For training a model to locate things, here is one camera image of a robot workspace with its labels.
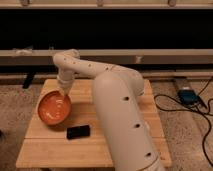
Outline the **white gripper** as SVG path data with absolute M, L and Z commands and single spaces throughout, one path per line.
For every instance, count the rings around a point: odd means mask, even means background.
M 60 70 L 57 75 L 57 81 L 60 88 L 60 94 L 66 96 L 69 94 L 70 88 L 74 82 L 74 72 L 68 70 Z

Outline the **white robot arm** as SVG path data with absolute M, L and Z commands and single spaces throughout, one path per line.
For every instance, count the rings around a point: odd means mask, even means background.
M 144 80 L 138 71 L 82 60 L 75 49 L 56 53 L 53 62 L 65 93 L 76 73 L 93 80 L 93 104 L 115 171 L 165 171 L 138 106 L 138 98 L 144 94 Z

